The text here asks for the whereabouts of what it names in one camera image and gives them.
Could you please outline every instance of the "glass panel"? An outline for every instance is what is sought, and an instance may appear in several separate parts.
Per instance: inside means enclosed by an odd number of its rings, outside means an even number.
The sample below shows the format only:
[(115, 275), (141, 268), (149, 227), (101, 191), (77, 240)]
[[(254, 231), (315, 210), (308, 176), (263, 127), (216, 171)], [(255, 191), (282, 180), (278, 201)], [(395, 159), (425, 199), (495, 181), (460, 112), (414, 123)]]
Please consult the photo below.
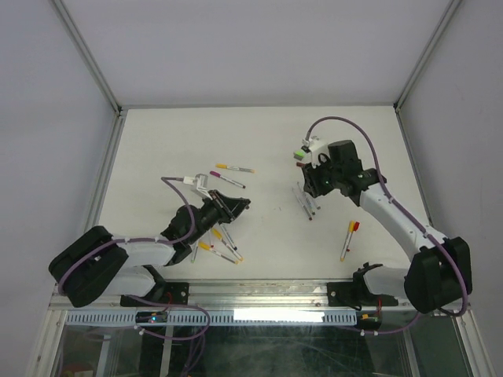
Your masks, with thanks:
[[(406, 323), (411, 312), (384, 313)], [(149, 327), (160, 335), (186, 337), (196, 327)], [(133, 328), (66, 326), (53, 375), (94, 377), (436, 377), (470, 376), (454, 322), (424, 317), (404, 334), (361, 337), (356, 331), (316, 326), (210, 327), (204, 351), (197, 341), (171, 342)], [(407, 353), (407, 342), (415, 357)]]
[(410, 328), (410, 334), (422, 377), (472, 375), (451, 318), (424, 318)]

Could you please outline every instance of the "white wall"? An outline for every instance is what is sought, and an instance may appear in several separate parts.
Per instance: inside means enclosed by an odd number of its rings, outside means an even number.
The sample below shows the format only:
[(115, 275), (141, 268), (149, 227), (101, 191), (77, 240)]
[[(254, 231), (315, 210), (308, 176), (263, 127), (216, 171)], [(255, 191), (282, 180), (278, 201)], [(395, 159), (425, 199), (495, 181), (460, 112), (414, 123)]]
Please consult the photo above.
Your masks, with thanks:
[(121, 104), (392, 104), (449, 0), (64, 0)]
[(402, 112), (434, 223), (470, 244), (471, 302), (501, 374), (502, 46), (503, 2), (465, 1)]
[(47, 0), (0, 4), (0, 370), (23, 375), (112, 110)]

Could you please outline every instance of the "yellow cap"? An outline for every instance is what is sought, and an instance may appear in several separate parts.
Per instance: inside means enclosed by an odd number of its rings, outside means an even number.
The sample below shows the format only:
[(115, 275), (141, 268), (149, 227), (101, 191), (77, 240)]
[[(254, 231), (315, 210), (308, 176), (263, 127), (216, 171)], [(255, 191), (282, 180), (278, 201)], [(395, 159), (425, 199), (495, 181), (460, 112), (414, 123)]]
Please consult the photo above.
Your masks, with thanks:
[(202, 247), (204, 250), (211, 250), (210, 245), (205, 244), (204, 242), (199, 242), (199, 247)]
[(215, 228), (211, 228), (211, 231), (213, 232), (213, 234), (215, 234), (215, 235), (216, 235), (216, 237), (217, 237), (219, 240), (221, 240), (221, 239), (222, 239), (222, 235), (220, 234), (220, 232), (219, 232), (217, 229), (215, 229)]

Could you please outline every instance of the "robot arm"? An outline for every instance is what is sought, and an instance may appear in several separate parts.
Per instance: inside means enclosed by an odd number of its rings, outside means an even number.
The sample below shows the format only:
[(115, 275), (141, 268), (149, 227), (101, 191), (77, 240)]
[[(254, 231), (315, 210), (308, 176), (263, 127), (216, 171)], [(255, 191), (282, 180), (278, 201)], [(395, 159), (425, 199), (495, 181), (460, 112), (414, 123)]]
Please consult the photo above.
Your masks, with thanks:
[[(418, 221), (397, 207), (385, 192), (376, 169), (363, 170), (352, 141), (327, 144), (318, 137), (304, 141), (304, 191), (314, 198), (333, 189), (369, 212), (398, 242), (407, 254), (409, 269), (365, 265), (354, 274), (362, 295), (390, 295), (408, 298), (422, 313), (428, 313), (461, 297), (461, 287), (453, 269), (431, 241), (434, 237), (447, 250), (463, 276), (467, 292), (472, 291), (468, 245), (461, 238), (448, 239), (426, 221)], [(414, 221), (424, 229), (421, 232)]]
[(120, 238), (95, 226), (52, 260), (49, 271), (74, 307), (89, 305), (101, 295), (135, 295), (162, 302), (166, 283), (153, 266), (181, 262), (192, 252), (191, 244), (214, 225), (234, 221), (250, 204), (249, 199), (207, 190), (206, 175), (183, 181), (204, 204), (197, 208), (185, 202), (160, 235)]

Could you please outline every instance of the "white table surface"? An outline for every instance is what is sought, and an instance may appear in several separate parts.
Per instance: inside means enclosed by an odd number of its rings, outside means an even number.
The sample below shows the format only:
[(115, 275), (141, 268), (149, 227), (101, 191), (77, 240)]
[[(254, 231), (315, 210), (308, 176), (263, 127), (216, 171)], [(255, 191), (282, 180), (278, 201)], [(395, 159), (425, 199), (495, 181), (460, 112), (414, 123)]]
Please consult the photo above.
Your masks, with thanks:
[[(318, 199), (313, 221), (302, 212), (291, 187), (303, 181), (292, 153), (316, 119), (347, 117), (362, 126), (376, 147), (391, 192), (426, 218), (402, 134), (392, 107), (187, 108), (130, 110), (108, 185), (100, 224), (114, 234), (151, 236), (168, 225), (181, 200), (161, 176), (194, 176), (218, 170), (246, 184), (235, 187), (210, 176), (208, 187), (251, 200), (228, 225), (244, 256), (239, 265), (200, 250), (160, 272), (173, 279), (348, 278), (365, 262), (409, 265), (405, 253), (369, 214), (337, 191)], [(373, 167), (363, 137), (346, 123), (328, 121), (313, 135), (351, 139), (364, 168)], [(256, 169), (255, 174), (215, 169), (216, 163)], [(202, 200), (177, 183), (189, 202)], [(340, 252), (350, 220), (361, 222), (344, 262)], [(215, 246), (226, 252), (215, 241)]]

